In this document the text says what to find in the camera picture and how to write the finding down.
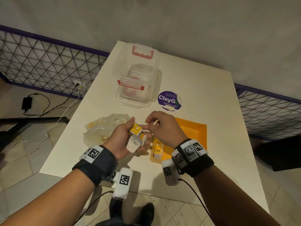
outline metal wire grid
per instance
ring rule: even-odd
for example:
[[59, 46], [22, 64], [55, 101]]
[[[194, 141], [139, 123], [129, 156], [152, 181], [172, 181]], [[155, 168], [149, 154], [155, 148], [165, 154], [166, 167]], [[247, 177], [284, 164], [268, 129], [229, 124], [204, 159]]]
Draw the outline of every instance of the metal wire grid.
[[[9, 80], [77, 95], [73, 79], [89, 89], [106, 57], [0, 31], [0, 72]], [[86, 90], [79, 92], [83, 97]]]
[[244, 91], [239, 104], [249, 134], [273, 140], [301, 133], [301, 105]]

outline power adapter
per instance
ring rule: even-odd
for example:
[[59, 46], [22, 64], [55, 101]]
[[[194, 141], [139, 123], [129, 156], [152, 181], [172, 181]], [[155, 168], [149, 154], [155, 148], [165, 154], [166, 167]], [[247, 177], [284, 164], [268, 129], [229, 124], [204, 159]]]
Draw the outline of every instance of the power adapter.
[[22, 110], [26, 112], [27, 110], [31, 109], [31, 104], [32, 104], [32, 97], [23, 98]]

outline black shoe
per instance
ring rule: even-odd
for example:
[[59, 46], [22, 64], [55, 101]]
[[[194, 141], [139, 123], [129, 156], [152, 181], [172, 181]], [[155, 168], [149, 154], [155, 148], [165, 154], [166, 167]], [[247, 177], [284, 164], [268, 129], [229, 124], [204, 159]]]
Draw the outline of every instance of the black shoe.
[[109, 205], [109, 212], [110, 212], [110, 218], [119, 218], [123, 220], [122, 201], [111, 198], [110, 205]]
[[153, 218], [155, 216], [155, 207], [153, 203], [147, 203], [141, 210], [139, 225], [151, 226]]

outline hand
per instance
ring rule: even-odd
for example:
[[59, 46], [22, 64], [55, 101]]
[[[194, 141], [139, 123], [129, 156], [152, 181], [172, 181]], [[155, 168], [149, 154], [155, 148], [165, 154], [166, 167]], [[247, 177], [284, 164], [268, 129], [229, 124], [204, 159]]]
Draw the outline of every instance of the hand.
[[[119, 161], [123, 159], [130, 151], [126, 149], [126, 144], [132, 135], [130, 132], [131, 128], [133, 127], [135, 123], [135, 118], [132, 117], [128, 122], [124, 124], [118, 125], [112, 135], [106, 140], [106, 142], [103, 144], [104, 147], [106, 147], [110, 152], [113, 153], [116, 160]], [[148, 138], [151, 138], [151, 134], [149, 132], [146, 132], [145, 135]], [[137, 151], [144, 151], [144, 147], [138, 148]]]
[[145, 120], [147, 125], [141, 125], [144, 130], [149, 130], [163, 144], [172, 148], [178, 146], [187, 136], [175, 120], [174, 116], [161, 111], [153, 111]]

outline orange tray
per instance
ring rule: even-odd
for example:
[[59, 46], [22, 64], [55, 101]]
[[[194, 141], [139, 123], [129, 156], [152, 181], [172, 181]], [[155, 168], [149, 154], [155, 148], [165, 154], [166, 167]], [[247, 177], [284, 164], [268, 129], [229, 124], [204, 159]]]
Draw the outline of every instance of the orange tray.
[[[188, 138], [198, 140], [207, 150], [207, 125], [206, 124], [199, 124], [196, 122], [192, 122], [176, 117], [175, 119]], [[171, 153], [174, 151], [174, 149], [169, 146], [163, 145], [163, 153], [162, 153], [161, 160], [155, 159], [153, 157], [153, 153], [155, 150], [156, 141], [160, 142], [160, 140], [154, 137], [153, 146], [150, 154], [150, 160], [152, 162], [161, 164], [163, 160], [171, 159]]]

